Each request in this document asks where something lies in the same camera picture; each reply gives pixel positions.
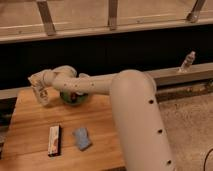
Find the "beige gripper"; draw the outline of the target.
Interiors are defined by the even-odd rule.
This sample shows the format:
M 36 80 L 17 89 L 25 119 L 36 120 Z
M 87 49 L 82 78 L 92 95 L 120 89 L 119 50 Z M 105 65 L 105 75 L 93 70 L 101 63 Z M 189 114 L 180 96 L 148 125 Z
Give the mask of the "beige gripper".
M 51 85 L 51 70 L 45 69 L 28 77 L 32 87 L 48 87 Z

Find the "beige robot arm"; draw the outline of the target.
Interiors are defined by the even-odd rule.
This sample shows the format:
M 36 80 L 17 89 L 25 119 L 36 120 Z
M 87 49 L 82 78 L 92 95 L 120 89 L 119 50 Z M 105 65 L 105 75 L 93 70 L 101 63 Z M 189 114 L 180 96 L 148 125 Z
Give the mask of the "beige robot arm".
M 127 171 L 177 171 L 156 100 L 156 81 L 150 74 L 127 69 L 89 76 L 65 65 L 37 72 L 28 80 L 42 105 L 49 103 L 48 87 L 63 93 L 107 95 Z

